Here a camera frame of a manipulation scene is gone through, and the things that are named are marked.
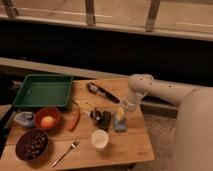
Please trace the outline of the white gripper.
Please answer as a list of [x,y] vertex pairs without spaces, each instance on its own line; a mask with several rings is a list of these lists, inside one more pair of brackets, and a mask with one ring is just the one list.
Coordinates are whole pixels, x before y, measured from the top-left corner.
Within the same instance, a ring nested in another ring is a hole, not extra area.
[[143,94],[134,92],[133,90],[129,89],[125,98],[121,102],[121,106],[118,107],[115,115],[116,119],[118,121],[122,121],[125,117],[126,110],[129,112],[133,112],[140,104],[143,97]]

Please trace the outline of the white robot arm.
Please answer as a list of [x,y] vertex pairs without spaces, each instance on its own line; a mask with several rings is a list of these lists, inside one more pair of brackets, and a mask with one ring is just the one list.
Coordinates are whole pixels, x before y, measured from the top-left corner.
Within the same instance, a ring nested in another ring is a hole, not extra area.
[[178,107],[172,170],[213,171],[213,87],[155,80],[149,74],[131,75],[115,114],[117,123],[148,94]]

